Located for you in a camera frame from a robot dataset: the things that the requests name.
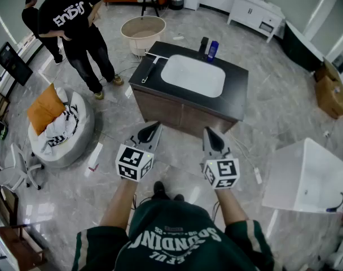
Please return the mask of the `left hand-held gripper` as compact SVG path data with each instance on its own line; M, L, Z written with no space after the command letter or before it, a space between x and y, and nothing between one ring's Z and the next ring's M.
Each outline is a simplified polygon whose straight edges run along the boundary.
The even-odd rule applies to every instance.
M155 161L155 151L159 144L162 123L150 121L132 137L127 144L120 144L115 160L117 174L125 179L140 182L151 171ZM139 140L151 140L143 143Z

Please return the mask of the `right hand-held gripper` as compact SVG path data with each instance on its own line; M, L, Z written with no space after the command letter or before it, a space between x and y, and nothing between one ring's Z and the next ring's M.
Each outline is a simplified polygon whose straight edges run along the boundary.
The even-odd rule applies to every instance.
M206 126L203 130L204 158L201 171L213 189L230 189L240 178L239 159L234 158L228 138Z

